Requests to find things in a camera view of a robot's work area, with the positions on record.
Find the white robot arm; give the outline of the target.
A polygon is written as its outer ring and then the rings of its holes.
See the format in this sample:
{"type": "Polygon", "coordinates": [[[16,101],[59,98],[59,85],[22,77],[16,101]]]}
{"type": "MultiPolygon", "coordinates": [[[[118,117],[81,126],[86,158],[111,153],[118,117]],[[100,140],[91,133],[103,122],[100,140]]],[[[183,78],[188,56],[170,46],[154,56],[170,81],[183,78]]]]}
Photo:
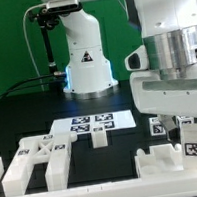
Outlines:
{"type": "MultiPolygon", "coordinates": [[[[92,97],[118,84],[102,52],[99,22],[80,7],[92,0],[41,0],[58,14],[68,39],[65,93],[92,97]]],[[[197,118],[197,0],[124,0],[142,44],[125,58],[134,103],[157,114],[167,130],[172,116],[197,118]]]]}

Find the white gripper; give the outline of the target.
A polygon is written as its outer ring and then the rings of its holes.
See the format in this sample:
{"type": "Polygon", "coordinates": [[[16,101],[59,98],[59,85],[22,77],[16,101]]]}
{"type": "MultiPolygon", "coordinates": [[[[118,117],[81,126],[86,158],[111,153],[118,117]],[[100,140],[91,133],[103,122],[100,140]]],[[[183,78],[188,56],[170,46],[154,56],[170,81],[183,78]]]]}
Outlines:
{"type": "Polygon", "coordinates": [[[157,73],[143,71],[132,73],[129,81],[136,108],[157,114],[169,141],[178,133],[172,116],[197,118],[197,63],[186,69],[185,78],[162,81],[157,73]]]}

